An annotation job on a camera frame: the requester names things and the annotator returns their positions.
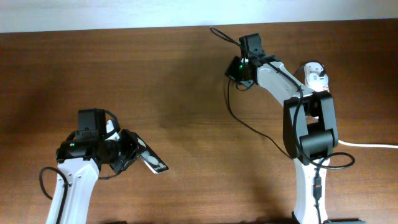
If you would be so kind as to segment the white USB charger plug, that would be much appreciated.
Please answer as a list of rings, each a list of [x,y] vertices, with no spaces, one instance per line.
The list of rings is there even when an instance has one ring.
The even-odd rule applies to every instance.
[[[325,72],[306,72],[305,84],[314,90],[328,89],[328,75]]]

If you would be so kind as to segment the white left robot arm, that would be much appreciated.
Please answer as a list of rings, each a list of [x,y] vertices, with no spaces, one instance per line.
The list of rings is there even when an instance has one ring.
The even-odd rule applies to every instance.
[[[121,129],[115,115],[104,109],[78,112],[78,128],[56,151],[57,166],[51,170],[57,183],[47,223],[85,223],[91,194],[102,165],[115,175],[124,172],[146,149],[134,132]]]

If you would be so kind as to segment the black Galaxy smartphone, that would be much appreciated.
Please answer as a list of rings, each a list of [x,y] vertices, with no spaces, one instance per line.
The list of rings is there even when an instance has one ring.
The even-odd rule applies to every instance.
[[[154,173],[161,174],[169,170],[168,165],[151,149],[151,147],[138,135],[134,134],[140,150],[140,158]]]

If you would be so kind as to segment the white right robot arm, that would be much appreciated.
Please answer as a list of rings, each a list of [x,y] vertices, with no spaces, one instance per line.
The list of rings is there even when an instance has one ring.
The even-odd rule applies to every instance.
[[[338,145],[335,106],[327,90],[301,83],[275,55],[267,55],[259,34],[239,38],[241,56],[235,57],[226,76],[247,88],[259,85],[283,108],[283,140],[296,173],[295,223],[325,223],[326,172]]]

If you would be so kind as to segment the white power strip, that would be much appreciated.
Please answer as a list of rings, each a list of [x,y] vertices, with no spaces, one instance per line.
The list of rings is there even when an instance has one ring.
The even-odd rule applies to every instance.
[[[305,85],[317,92],[330,91],[328,75],[322,64],[309,62],[304,66]]]

